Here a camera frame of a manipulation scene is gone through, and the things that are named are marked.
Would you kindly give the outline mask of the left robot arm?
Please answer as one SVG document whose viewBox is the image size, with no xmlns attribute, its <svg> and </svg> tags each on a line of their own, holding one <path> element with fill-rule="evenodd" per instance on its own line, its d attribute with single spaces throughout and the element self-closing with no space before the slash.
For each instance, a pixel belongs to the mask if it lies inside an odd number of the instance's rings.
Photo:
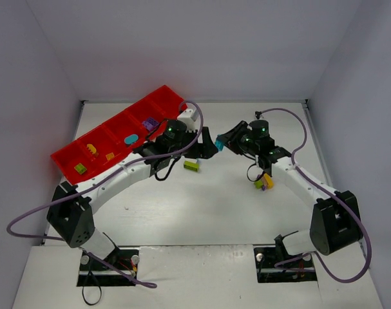
<svg viewBox="0 0 391 309">
<path fill-rule="evenodd" d="M 47 213 L 48 223 L 69 247 L 102 260 L 113 259 L 118 247 L 95 227 L 94 214 L 133 184 L 158 178 L 163 169 L 171 170 L 181 157 L 209 159 L 214 156 L 218 150 L 208 128 L 196 126 L 203 121 L 198 108 L 187 108 L 176 119 L 168 120 L 164 132 L 154 141 L 144 142 L 98 176 L 77 185 L 61 183 Z"/>
</svg>

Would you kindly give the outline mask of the long green lego brick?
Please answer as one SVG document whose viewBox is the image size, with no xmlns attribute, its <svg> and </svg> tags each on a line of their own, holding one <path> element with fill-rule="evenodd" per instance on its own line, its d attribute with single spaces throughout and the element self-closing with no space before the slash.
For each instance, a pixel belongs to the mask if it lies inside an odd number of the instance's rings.
<svg viewBox="0 0 391 309">
<path fill-rule="evenodd" d="M 184 169 L 194 171 L 196 173 L 198 173 L 200 170 L 200 164 L 198 162 L 190 162 L 187 160 L 184 161 L 183 167 L 184 167 Z"/>
</svg>

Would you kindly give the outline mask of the yellow comb lego piece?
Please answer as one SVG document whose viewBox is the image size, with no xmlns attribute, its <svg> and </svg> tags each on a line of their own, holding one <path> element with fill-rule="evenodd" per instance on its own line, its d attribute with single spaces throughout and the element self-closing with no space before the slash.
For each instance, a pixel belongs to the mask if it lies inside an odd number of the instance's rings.
<svg viewBox="0 0 391 309">
<path fill-rule="evenodd" d="M 87 144 L 86 147 L 95 158 L 98 157 L 99 153 L 93 144 Z"/>
</svg>

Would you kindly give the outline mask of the purple lego brick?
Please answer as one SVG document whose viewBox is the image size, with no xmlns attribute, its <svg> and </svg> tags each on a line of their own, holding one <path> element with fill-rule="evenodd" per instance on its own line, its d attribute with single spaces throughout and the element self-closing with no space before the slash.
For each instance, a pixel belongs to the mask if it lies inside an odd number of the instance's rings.
<svg viewBox="0 0 391 309">
<path fill-rule="evenodd" d="M 152 117 L 148 117 L 142 122 L 142 125 L 148 130 L 152 131 L 159 125 L 159 122 Z"/>
</svg>

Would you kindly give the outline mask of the turquoise round lego piece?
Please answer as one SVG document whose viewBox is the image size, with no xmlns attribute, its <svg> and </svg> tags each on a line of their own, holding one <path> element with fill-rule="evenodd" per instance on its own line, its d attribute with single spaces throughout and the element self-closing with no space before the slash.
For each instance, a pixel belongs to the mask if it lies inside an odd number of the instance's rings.
<svg viewBox="0 0 391 309">
<path fill-rule="evenodd" d="M 139 140 L 139 136 L 137 134 L 132 134 L 132 135 L 129 135 L 127 136 L 125 139 L 124 139 L 124 143 L 126 145 L 133 145 L 135 142 L 137 142 Z"/>
</svg>

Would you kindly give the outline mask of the green lego in pile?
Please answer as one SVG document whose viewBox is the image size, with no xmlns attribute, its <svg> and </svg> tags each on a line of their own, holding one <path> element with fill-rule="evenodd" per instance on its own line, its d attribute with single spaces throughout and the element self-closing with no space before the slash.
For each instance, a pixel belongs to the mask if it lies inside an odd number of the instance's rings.
<svg viewBox="0 0 391 309">
<path fill-rule="evenodd" d="M 257 188 L 257 189 L 261 189 L 262 187 L 262 181 L 261 180 L 257 180 L 254 182 L 254 186 Z"/>
</svg>

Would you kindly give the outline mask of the red compartment tray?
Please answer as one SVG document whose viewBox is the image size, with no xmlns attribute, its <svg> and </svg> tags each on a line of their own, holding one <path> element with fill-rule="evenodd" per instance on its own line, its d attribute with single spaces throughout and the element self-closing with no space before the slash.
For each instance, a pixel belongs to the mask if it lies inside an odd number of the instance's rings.
<svg viewBox="0 0 391 309">
<path fill-rule="evenodd" d="M 142 125 L 145 119 L 152 117 L 158 122 L 165 118 L 175 119 L 179 115 L 179 105 L 183 101 L 181 96 L 163 85 L 54 152 L 50 157 L 71 184 L 89 180 L 113 167 L 134 148 L 143 144 L 149 133 Z M 126 145 L 124 139 L 132 134 L 137 134 L 139 140 L 133 145 Z M 95 158 L 88 151 L 87 144 L 96 147 L 98 157 Z M 106 155 L 109 153 L 113 153 L 115 157 L 107 161 Z M 74 169 L 79 163 L 87 168 L 84 174 L 79 174 Z"/>
</svg>

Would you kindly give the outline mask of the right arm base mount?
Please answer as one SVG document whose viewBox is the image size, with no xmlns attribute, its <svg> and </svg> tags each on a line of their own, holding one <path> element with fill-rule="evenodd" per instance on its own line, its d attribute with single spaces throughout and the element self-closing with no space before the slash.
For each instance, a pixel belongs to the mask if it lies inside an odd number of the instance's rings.
<svg viewBox="0 0 391 309">
<path fill-rule="evenodd" d="M 278 235 L 273 245 L 254 246 L 256 279 L 258 283 L 302 283 L 318 280 L 310 255 L 290 255 Z"/>
</svg>

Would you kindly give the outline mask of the yellow lego in pile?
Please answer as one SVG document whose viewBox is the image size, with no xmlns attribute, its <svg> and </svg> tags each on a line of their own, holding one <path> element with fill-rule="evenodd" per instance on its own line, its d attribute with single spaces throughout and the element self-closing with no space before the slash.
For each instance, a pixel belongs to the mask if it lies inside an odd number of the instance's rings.
<svg viewBox="0 0 391 309">
<path fill-rule="evenodd" d="M 272 178 L 267 173 L 264 174 L 264 177 L 267 180 L 267 189 L 272 189 L 274 187 Z"/>
</svg>

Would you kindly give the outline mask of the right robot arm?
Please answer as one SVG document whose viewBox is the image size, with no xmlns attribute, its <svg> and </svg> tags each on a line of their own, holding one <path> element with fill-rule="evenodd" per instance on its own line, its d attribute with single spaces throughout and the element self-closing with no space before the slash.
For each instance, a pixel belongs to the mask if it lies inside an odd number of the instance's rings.
<svg viewBox="0 0 391 309">
<path fill-rule="evenodd" d="M 335 200 L 340 199 L 359 216 L 356 197 L 350 191 L 339 192 L 313 176 L 309 176 L 309 181 L 304 179 L 290 152 L 270 137 L 267 121 L 241 121 L 217 136 L 216 144 L 237 155 L 253 157 L 263 171 L 289 188 L 310 209 L 310 227 L 282 238 L 288 255 L 317 251 L 327 256 L 363 237 L 354 218 Z"/>
</svg>

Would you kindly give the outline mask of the small green lego brick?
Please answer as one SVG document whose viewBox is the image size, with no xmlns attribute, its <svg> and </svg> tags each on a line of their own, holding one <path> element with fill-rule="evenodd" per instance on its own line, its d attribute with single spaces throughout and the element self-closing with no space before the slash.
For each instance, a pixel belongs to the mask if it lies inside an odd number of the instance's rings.
<svg viewBox="0 0 391 309">
<path fill-rule="evenodd" d="M 74 169 L 79 173 L 79 174 L 84 174 L 87 171 L 87 168 L 82 164 L 79 163 L 77 164 Z"/>
</svg>

